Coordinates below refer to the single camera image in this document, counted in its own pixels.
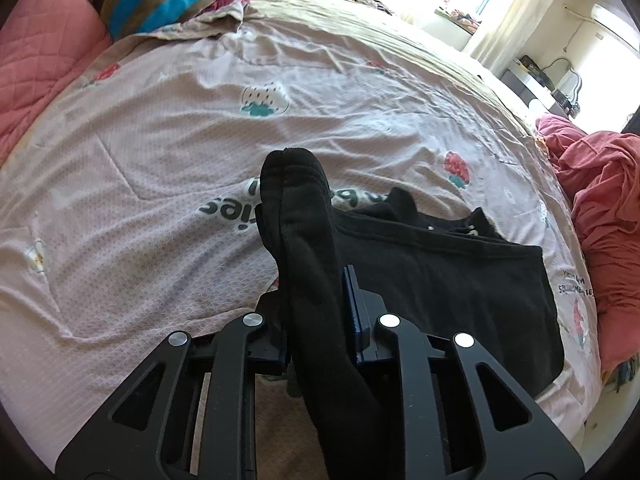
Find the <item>white side table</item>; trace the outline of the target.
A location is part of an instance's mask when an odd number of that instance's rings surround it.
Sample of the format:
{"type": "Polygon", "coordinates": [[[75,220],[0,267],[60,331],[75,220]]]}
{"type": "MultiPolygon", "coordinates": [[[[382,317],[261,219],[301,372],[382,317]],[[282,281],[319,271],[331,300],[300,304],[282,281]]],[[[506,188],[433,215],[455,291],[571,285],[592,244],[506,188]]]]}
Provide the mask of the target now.
{"type": "Polygon", "coordinates": [[[580,112],[580,76],[568,58],[556,58],[540,67],[530,56],[514,58],[500,80],[528,107],[535,103],[545,112],[576,118],[580,112]]]}

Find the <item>white curtain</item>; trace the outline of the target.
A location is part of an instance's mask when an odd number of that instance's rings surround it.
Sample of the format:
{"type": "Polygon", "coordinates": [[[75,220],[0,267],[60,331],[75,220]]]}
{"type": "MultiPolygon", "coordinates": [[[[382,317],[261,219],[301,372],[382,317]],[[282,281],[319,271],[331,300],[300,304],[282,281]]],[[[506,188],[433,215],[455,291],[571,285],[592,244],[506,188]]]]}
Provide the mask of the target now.
{"type": "Polygon", "coordinates": [[[496,0],[463,53],[500,77],[533,35],[553,0],[496,0]]]}

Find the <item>pink crumpled clothes pile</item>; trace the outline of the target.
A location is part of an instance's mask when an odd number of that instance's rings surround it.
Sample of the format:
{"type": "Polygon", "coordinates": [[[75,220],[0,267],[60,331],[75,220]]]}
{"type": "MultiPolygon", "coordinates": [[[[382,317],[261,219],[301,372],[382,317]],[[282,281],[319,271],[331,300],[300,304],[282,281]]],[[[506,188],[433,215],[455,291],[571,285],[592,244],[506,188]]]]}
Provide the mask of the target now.
{"type": "Polygon", "coordinates": [[[639,352],[639,137],[585,133],[569,120],[536,120],[555,177],[572,205],[598,311],[602,370],[639,352]]]}

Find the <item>pink strawberry print bedsheet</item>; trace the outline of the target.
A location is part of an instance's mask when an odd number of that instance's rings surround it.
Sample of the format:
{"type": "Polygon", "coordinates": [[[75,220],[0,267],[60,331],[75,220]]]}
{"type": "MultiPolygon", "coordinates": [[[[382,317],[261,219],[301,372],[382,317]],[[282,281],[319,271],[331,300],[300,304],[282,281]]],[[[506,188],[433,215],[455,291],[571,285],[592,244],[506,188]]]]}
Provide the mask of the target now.
{"type": "Polygon", "coordinates": [[[582,432],[597,309],[525,105],[360,4],[262,0],[116,42],[2,165],[1,403],[44,466],[166,335],[210,333],[274,284],[254,210],[262,162],[290,146],[318,157],[336,208],[397,186],[540,247],[565,361],[538,402],[582,432]]]}

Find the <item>white air conditioner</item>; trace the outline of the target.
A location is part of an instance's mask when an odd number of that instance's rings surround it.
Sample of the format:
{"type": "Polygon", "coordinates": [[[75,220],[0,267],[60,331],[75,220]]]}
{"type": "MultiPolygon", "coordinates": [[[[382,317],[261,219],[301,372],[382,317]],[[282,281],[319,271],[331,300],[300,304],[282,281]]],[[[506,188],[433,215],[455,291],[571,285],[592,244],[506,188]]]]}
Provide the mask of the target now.
{"type": "Polygon", "coordinates": [[[591,18],[612,35],[622,40],[632,50],[639,51],[639,32],[636,26],[629,24],[623,18],[608,10],[605,6],[595,3],[591,9],[591,18]]]}

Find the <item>pink quilted blanket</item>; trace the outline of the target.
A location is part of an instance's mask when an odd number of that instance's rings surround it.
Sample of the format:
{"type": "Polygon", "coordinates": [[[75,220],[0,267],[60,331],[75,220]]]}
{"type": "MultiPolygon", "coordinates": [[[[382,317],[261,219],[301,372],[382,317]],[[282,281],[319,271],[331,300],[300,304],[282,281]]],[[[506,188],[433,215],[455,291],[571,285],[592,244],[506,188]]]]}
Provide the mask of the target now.
{"type": "Polygon", "coordinates": [[[1,27],[1,158],[112,38],[88,0],[18,0],[1,27]]]}

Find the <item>black shirt with orange sleeve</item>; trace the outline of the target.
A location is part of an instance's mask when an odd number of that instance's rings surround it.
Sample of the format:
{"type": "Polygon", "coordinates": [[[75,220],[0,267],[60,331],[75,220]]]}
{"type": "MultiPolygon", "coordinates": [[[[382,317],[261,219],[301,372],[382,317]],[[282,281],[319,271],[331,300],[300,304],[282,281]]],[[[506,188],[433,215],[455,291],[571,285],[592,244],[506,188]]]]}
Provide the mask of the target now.
{"type": "Polygon", "coordinates": [[[431,217],[402,188],[342,211],[331,203],[318,159],[287,148],[262,165],[256,219],[277,263],[286,342],[330,478],[402,473],[400,418],[382,414],[396,374],[367,377],[356,369],[345,266],[423,333],[475,336],[531,396],[562,372],[558,311],[542,251],[505,240],[483,211],[458,220],[431,217]]]}

